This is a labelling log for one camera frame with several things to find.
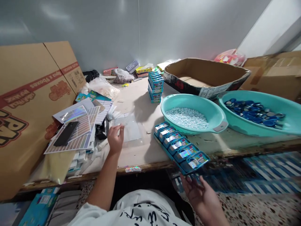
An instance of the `white wall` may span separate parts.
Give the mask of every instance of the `white wall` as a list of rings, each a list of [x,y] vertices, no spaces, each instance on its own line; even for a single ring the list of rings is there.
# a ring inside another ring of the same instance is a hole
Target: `white wall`
[[[237,48],[270,0],[1,0],[0,45],[68,40],[83,71]]]
[[[301,44],[294,49],[294,51],[300,51],[300,50],[301,50]]]
[[[239,51],[257,57],[281,51],[301,31],[301,0],[272,0]]]

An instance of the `white t-shirt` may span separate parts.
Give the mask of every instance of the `white t-shirt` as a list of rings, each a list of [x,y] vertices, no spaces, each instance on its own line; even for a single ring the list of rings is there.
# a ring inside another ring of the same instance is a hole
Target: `white t-shirt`
[[[190,226],[180,218],[173,201],[159,191],[150,190],[136,190],[126,194],[109,212],[85,203],[68,226],[114,225]]]

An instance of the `red plastic bag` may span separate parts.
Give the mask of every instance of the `red plastic bag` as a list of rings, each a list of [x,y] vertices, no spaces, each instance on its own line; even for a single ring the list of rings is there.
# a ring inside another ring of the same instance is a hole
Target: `red plastic bag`
[[[237,49],[227,50],[214,59],[217,62],[223,62],[231,65],[242,66],[245,62],[246,56],[242,55]]]

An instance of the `wooden table edge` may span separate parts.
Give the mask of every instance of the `wooden table edge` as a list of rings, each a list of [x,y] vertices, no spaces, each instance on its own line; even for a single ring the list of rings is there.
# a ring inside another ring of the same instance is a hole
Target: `wooden table edge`
[[[289,140],[289,141],[281,141],[276,143],[270,143],[270,144],[264,144],[261,146],[252,146],[248,148],[242,148],[238,150],[229,150],[229,151],[220,151],[215,152],[212,154],[209,154],[209,157],[212,161],[216,159],[222,159],[222,158],[232,158],[237,156],[245,156],[245,155],[254,155],[254,154],[260,154],[260,153],[277,153],[277,152],[285,152],[285,151],[298,151],[301,148],[301,138],[295,139],[295,140]],[[175,167],[175,164],[171,161],[164,161],[164,162],[157,162],[157,163],[149,163],[144,165],[139,165],[140,168],[142,168],[142,172],[152,171],[152,170],[158,170],[158,169],[168,169]],[[129,172],[126,173],[126,168],[119,168],[117,169],[117,175],[126,175],[126,174],[132,174],[137,172]],[[89,181],[94,180],[97,178],[99,172],[93,172],[88,173],[84,175],[74,176],[67,178],[63,184],[70,184],[70,183],[78,183],[83,181]],[[55,182],[42,180],[42,181],[36,181],[33,184],[27,184],[23,185],[19,192],[27,192],[32,190],[40,190],[47,187],[54,187],[54,186],[61,186]]]

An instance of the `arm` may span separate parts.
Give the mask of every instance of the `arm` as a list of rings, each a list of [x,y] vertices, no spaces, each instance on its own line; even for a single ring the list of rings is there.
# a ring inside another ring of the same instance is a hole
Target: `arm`
[[[205,226],[230,226],[215,191],[200,176],[203,186],[181,175],[186,196]]]
[[[110,128],[108,133],[110,152],[87,199],[89,204],[98,206],[106,211],[109,211],[113,197],[117,164],[122,149],[123,138],[124,126],[119,125]]]

